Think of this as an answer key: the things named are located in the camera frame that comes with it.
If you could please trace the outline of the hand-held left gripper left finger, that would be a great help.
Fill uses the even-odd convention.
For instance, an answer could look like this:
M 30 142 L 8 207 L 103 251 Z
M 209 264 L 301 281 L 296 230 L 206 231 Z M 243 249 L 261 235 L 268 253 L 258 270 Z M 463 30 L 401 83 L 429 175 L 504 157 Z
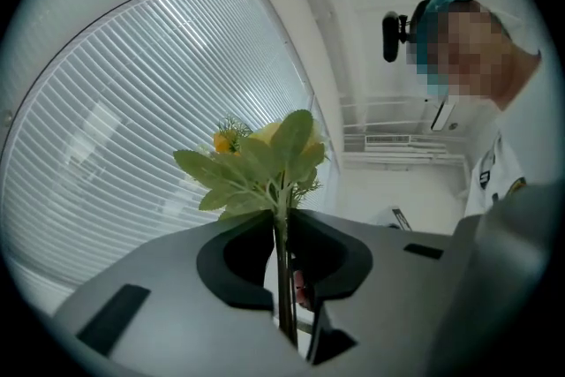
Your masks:
M 75 290 L 56 310 L 56 338 L 96 376 L 299 376 L 305 360 L 271 310 L 227 305 L 201 280 L 200 249 L 268 211 L 146 242 Z

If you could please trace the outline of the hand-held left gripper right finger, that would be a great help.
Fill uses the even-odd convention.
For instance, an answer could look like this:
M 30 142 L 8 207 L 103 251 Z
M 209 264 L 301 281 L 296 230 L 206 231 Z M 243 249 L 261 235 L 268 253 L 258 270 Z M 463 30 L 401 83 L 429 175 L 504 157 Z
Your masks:
M 298 375 L 457 375 L 445 325 L 463 274 L 461 223 L 446 236 L 294 210 L 290 245 L 315 310 Z

